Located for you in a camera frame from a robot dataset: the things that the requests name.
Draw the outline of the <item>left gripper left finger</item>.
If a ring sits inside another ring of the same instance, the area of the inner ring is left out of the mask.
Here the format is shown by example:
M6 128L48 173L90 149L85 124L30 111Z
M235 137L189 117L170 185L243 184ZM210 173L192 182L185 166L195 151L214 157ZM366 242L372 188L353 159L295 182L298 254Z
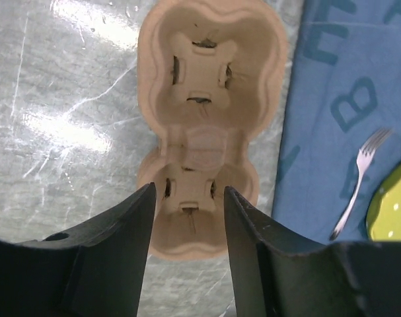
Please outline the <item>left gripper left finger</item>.
M136 316L155 202L147 184L79 225L20 243L22 316Z

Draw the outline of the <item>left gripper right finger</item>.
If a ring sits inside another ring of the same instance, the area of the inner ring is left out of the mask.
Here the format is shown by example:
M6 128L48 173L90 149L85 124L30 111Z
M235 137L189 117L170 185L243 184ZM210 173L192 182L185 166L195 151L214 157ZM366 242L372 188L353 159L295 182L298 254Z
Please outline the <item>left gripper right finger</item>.
M285 316L273 256L306 256L323 247L224 190L225 231L238 316Z

